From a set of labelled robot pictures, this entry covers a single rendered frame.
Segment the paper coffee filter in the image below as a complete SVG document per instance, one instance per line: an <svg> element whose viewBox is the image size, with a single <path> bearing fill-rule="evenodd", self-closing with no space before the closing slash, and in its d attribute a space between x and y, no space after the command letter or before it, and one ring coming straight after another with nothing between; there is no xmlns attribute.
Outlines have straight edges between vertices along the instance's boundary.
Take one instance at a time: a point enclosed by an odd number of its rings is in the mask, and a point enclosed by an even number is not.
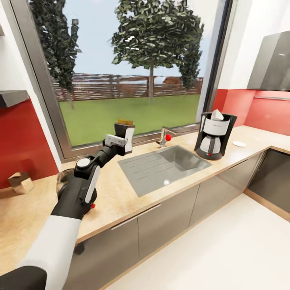
<svg viewBox="0 0 290 290"><path fill-rule="evenodd" d="M222 116L222 114L218 111L218 109L216 109L215 111L213 111L212 115L211 115L211 120L215 120L215 121L220 121L222 120L224 117Z"/></svg>

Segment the bottle of coffee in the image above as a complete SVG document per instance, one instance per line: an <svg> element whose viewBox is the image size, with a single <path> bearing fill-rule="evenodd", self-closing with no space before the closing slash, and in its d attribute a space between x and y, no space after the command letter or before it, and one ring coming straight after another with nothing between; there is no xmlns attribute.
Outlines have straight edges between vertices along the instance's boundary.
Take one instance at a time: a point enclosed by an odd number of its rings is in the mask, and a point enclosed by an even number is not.
<svg viewBox="0 0 290 290"><path fill-rule="evenodd" d="M132 120L121 120L118 119L115 125L116 136L127 139L128 143L125 145L125 154L133 152L132 149L132 136L135 130L135 125Z"/></svg>

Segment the electric kettle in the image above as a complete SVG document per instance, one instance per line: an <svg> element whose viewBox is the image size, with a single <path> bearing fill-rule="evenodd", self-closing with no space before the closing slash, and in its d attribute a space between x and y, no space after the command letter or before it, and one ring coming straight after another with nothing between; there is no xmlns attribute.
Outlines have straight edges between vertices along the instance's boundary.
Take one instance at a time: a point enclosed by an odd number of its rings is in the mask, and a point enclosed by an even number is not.
<svg viewBox="0 0 290 290"><path fill-rule="evenodd" d="M58 174L57 185L56 185L57 198L58 198L58 194L59 194L59 191L61 190L61 188L65 185L66 182L69 182L69 180L73 176L74 176L74 169L63 170L62 172L60 172ZM96 198L97 198L97 191L94 188L94 191L93 191L93 194L92 194L91 199L89 201L89 204L85 208L84 215L87 214L91 208L95 207L94 202L96 201Z"/></svg>

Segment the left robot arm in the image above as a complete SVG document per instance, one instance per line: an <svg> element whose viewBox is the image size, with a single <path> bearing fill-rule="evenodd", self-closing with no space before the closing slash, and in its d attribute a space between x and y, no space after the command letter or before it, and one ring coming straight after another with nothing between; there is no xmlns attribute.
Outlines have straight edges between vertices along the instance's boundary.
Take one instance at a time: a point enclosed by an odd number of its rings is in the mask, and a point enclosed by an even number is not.
<svg viewBox="0 0 290 290"><path fill-rule="evenodd" d="M18 267L0 276L0 290L62 290L76 240L100 169L125 155L127 139L106 134L104 146L77 160L74 176L61 188L58 203Z"/></svg>

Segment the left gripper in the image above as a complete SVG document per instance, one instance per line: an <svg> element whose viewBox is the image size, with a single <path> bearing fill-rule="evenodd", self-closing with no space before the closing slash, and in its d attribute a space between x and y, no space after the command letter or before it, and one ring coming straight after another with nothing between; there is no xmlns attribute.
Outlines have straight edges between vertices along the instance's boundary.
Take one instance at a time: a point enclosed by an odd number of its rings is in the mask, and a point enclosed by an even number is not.
<svg viewBox="0 0 290 290"><path fill-rule="evenodd" d="M125 146L115 144L112 146L105 145L105 139L103 140L104 146L101 148L101 151L104 151L109 157L109 161L114 158L116 155L124 156L125 155Z"/></svg>

